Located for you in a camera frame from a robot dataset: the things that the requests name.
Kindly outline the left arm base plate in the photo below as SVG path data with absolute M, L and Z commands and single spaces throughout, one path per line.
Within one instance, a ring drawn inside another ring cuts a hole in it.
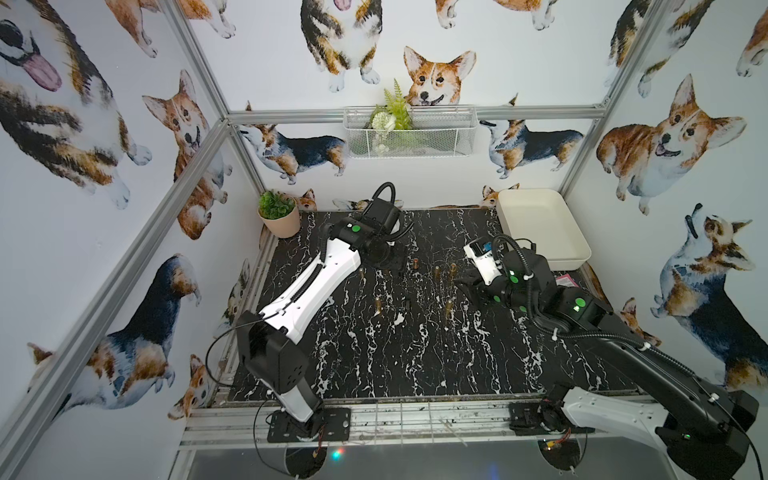
M 350 408 L 321 408 L 309 420 L 301 422 L 285 411 L 277 411 L 268 416 L 267 442 L 347 441 L 350 438 L 351 416 Z

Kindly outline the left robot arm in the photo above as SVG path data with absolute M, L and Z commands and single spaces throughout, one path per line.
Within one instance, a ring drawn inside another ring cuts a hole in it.
M 301 424 L 315 421 L 322 401 L 306 380 L 308 359 L 299 348 L 311 320 L 336 288 L 360 266 L 397 272 L 405 253 L 404 225 L 396 189 L 385 182 L 366 208 L 322 230 L 320 251 L 275 300 L 258 313 L 246 311 L 234 323 L 240 363 L 270 389 L 288 415 Z

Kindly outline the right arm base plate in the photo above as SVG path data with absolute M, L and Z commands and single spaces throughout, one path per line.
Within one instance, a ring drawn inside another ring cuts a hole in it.
M 559 407 L 547 402 L 510 403 L 509 429 L 516 435 L 592 434 L 594 428 L 579 427 Z

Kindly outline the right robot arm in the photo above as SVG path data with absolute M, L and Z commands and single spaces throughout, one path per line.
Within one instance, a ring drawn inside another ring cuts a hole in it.
M 633 403 L 558 383 L 537 406 L 512 408 L 511 430 L 612 433 L 661 451 L 695 479 L 731 479 L 753 453 L 747 431 L 758 403 L 751 395 L 703 380 L 635 335 L 607 303 L 558 284 L 534 247 L 502 234 L 472 241 L 464 253 L 475 270 L 454 283 L 477 309 L 498 305 L 555 342 L 583 344 L 653 399 Z

